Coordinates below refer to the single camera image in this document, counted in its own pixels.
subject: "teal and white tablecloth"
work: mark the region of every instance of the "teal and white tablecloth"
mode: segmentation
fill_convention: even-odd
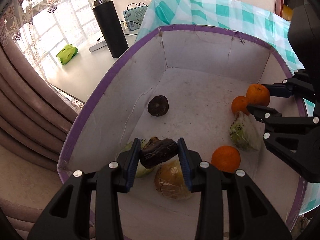
[[[247,33],[271,44],[291,73],[303,69],[288,41],[290,22],[253,5],[236,0],[152,0],[136,41],[157,27],[170,24],[210,25]],[[305,104],[308,115],[312,116],[314,104],[306,100]],[[300,213],[319,204],[320,184],[309,183]]]

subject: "black bottle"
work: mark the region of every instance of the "black bottle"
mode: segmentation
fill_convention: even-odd
[[[125,39],[116,8],[111,0],[96,0],[92,9],[102,35],[114,58],[120,57],[129,47]]]

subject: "plastic-wrapped vegetable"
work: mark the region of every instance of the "plastic-wrapped vegetable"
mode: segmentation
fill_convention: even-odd
[[[163,164],[155,176],[157,191],[167,198],[182,200],[191,197],[183,180],[183,174],[179,160]]]
[[[141,142],[141,149],[143,147],[145,147],[145,145],[147,145],[147,142],[146,140],[144,139],[140,139],[140,142]],[[119,156],[119,154],[121,152],[125,152],[125,151],[129,151],[131,149],[131,146],[133,144],[133,141],[127,143],[123,148],[122,150],[116,155],[116,160]],[[145,167],[142,166],[142,164],[140,163],[140,161],[138,162],[138,167],[137,167],[137,171],[136,171],[136,176],[135,178],[142,178],[144,176],[147,176],[149,173],[153,172],[155,170],[156,167],[153,167],[151,169],[146,169]]]
[[[239,149],[244,151],[259,151],[261,139],[249,117],[239,112],[230,128],[230,139]]]

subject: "orange fruit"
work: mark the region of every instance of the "orange fruit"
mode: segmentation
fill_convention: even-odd
[[[239,151],[232,146],[220,146],[211,157],[211,164],[220,171],[234,173],[240,166]]]
[[[249,101],[246,97],[239,96],[233,99],[231,104],[231,111],[233,114],[237,114],[239,111],[243,112],[246,115],[249,115],[249,111],[247,110],[247,105]]]
[[[249,86],[246,94],[249,104],[268,106],[270,103],[270,92],[261,84],[252,84]]]

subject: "thermos mouth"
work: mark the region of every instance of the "thermos mouth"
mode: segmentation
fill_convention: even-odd
[[[106,2],[110,2],[111,0],[95,0],[92,4],[93,4],[93,7],[97,7],[98,5],[101,5],[103,3],[106,3]]]

